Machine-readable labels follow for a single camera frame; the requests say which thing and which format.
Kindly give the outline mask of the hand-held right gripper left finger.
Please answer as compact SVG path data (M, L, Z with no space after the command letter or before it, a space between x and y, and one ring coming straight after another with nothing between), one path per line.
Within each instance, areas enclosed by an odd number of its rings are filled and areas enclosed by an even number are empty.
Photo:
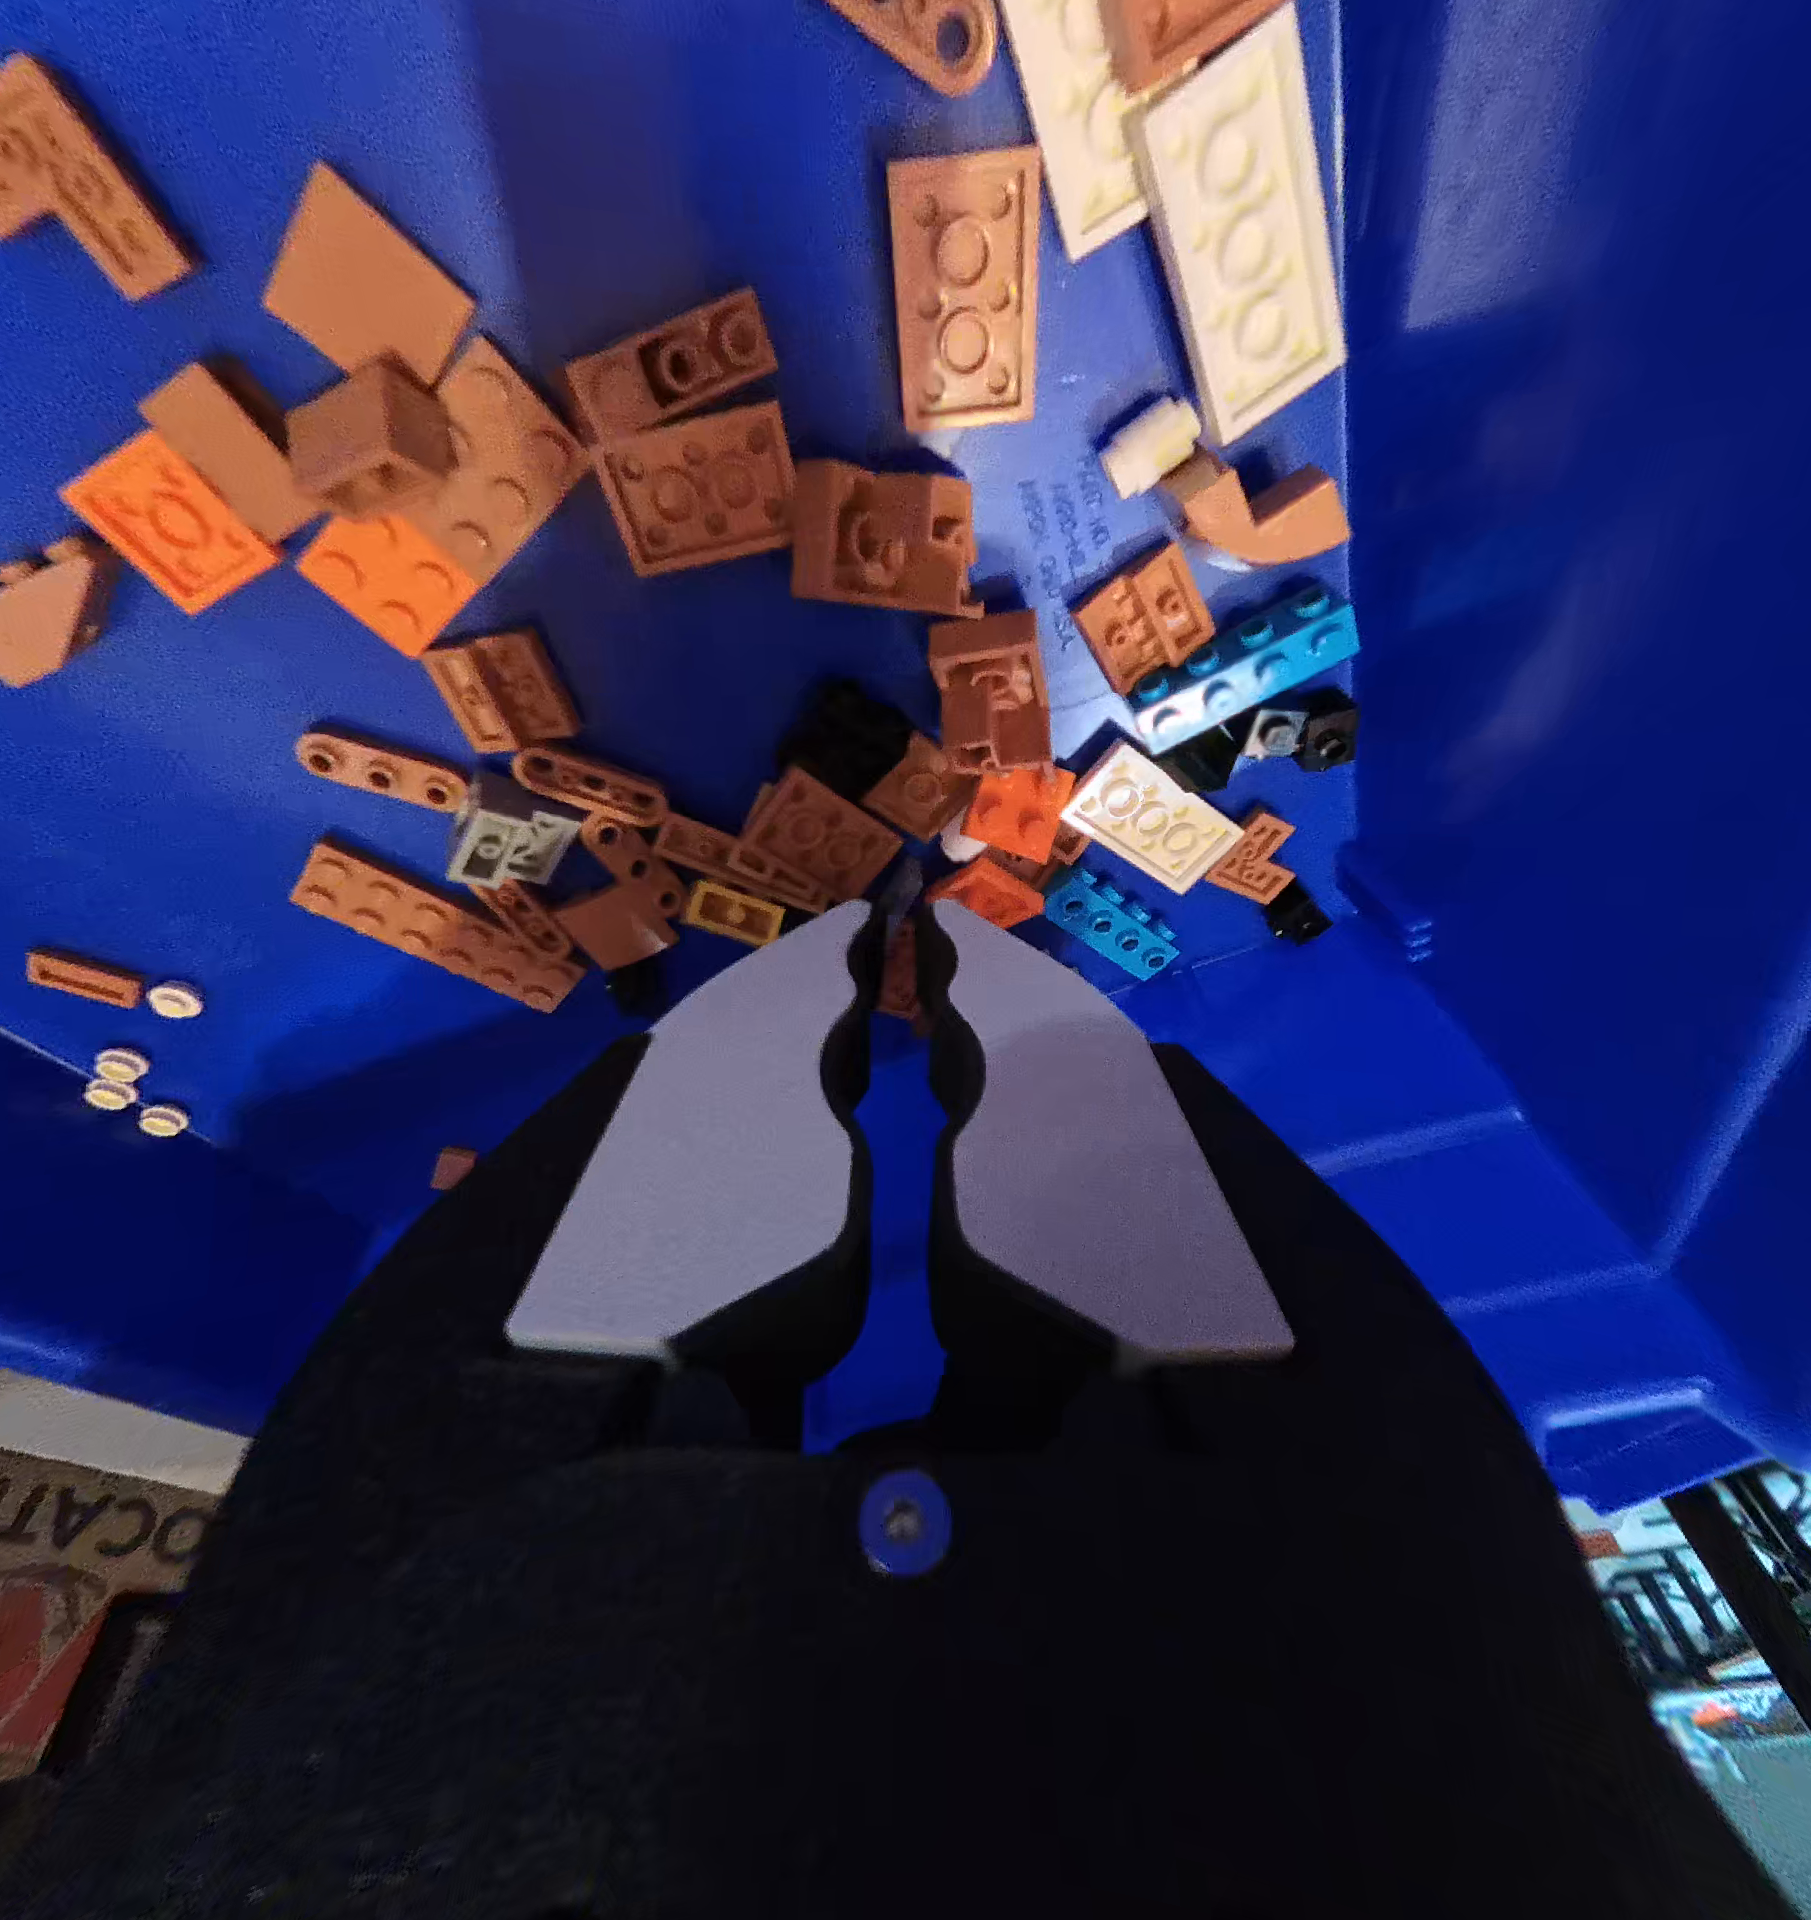
M523 1349L803 1393L872 1293L872 902L748 954L654 1023L508 1317Z

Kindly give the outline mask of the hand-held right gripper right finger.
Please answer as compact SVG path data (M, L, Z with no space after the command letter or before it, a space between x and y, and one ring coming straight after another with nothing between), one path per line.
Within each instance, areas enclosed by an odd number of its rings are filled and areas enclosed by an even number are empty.
M1064 1405L1091 1375L1292 1355L1134 1018L952 902L924 913L924 1007L946 1114L924 1255L939 1405Z

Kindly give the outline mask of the pile of bricks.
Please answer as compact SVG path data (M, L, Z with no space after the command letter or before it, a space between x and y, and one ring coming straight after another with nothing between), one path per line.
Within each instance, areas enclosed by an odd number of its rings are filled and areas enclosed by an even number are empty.
M224 361L181 366L172 383L139 398L142 433L84 461L63 465L92 433L103 398L118 403L130 372L156 372L139 300L166 298L197 272L150 167L90 114L44 44L0 60L0 246L35 227L57 227L84 249L124 312L92 316L92 295L57 295L44 312L0 325L0 477L48 491L74 524L20 555L0 556L0 686L8 696L50 701L48 720L0 723L0 957L24 992L99 1005L118 1023L203 1013L199 978L150 980L151 957L187 957L197 971L217 957L227 989L251 947L211 954L172 941L172 931L130 928L147 908L187 902L238 907L251 814L203 805L184 775L262 775L251 743L259 701L211 674L217 659L178 647L178 631L150 653L150 686L121 686L124 723L81 740L86 649L106 631L118 576L142 582L156 617L172 628L229 609L233 594L285 568L285 543L323 522L299 555L303 601L299 634L375 634L391 659L433 677L464 731L467 755L499 761L473 770L409 758L381 740L308 728L296 761L312 777L384 793L447 826L461 807L450 878L412 886L409 871L375 875L363 849L320 841L293 899L353 923L391 950L447 963L447 978L499 989L511 1005L551 1013L582 978L582 959L611 963L611 999L651 1015L654 954L676 941L676 916L763 945L788 907L830 907L872 890L872 874L899 853L905 801L887 799L876 819L852 801L902 780L894 767L924 747L939 777L969 799L984 786L1052 777L1048 767L1045 668L1034 613L996 613L969 582L978 564L972 489L949 465L879 467L872 458L797 458L790 428L766 386L778 358L748 287L720 288L684 316L642 325L629 340L572 358L557 376L557 406L473 325L473 298L418 249L333 164L315 164L275 240L262 303L336 366L326 386L285 413L265 391L227 383ZM1037 148L928 157L893 167L893 249L899 312L928 291L912 321L924 340L942 325L939 351L975 346L978 386L964 406L984 413L912 413L916 425L1022 421L1031 413L1037 295ZM860 686L824 686L824 713L793 714L778 743L778 784L757 799L743 835L679 819L667 793L629 770L582 758L579 714L536 634L461 634L445 640L473 597L546 527L579 486L599 489L629 573L664 582L720 564L790 561L793 610L803 601L933 619L930 674L942 691L946 747L936 755L909 720ZM1348 601L1310 577L1277 577L1269 609L1206 609L1206 589L1178 538L1127 555L1119 585L1079 610L1079 631L1146 707L1142 744L1188 786L1222 786L1230 767L1271 747L1280 720L1294 723L1292 758L1343 767L1354 755L1354 696L1327 674L1354 656ZM969 696L969 734L954 734L957 696ZM1045 853L1052 817L1034 829ZM597 854L617 883L529 922L505 896L535 893L532 878L560 853ZM124 928L92 923L124 908ZM78 1092L74 1065L20 1051L0 1023L0 1223L24 1239L24 1220L57 1208L102 1208L172 1179L129 1171L130 1127L191 1138L184 1102L151 1099L150 1057L103 1050ZM133 1121L90 1121L84 1109L133 1112Z

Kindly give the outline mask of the blue storage bin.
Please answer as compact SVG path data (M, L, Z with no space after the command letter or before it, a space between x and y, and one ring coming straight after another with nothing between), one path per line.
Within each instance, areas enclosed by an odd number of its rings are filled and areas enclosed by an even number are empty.
M1421 1273L1564 1493L1811 1469L1811 2L1301 2L1348 363L1243 448L1339 477L1307 568L1362 649L1351 767L1246 770L1336 923L1166 899L1155 984L1034 933L1198 1054ZM709 295L763 303L793 456L952 465L994 606L1045 619L1063 758L1121 707L1070 601L1163 531L1097 443L1188 391L1151 228L1042 203L1034 416L916 443L887 161L1030 137L1010 61L939 102L819 2L0 2L197 249L129 303L0 245L0 564L199 358L296 403L262 310L333 164L555 391ZM353 1279L627 1029L293 902L320 838L445 878L336 789L336 723L461 758L420 665L293 564L0 683L0 1367L257 1431Z

